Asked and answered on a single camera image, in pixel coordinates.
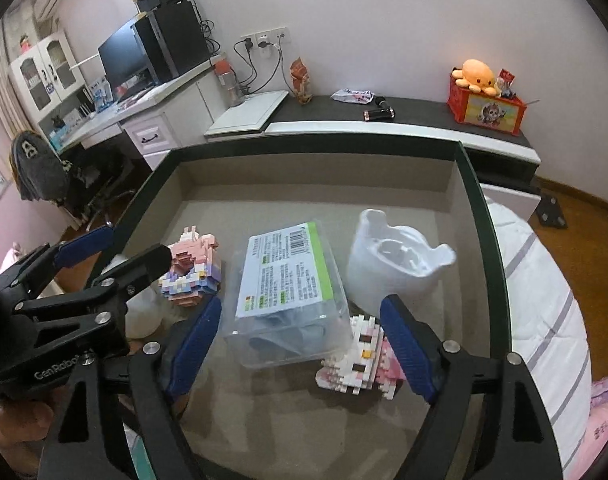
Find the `left hand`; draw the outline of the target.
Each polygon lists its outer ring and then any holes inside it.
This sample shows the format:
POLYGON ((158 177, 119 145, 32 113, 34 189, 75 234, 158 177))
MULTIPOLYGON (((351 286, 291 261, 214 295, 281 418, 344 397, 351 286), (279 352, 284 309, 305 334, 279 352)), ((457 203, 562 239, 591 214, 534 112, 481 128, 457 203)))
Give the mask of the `left hand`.
POLYGON ((0 401, 0 454, 20 479, 35 479, 38 454, 30 447, 47 437, 54 410, 44 402, 0 401))

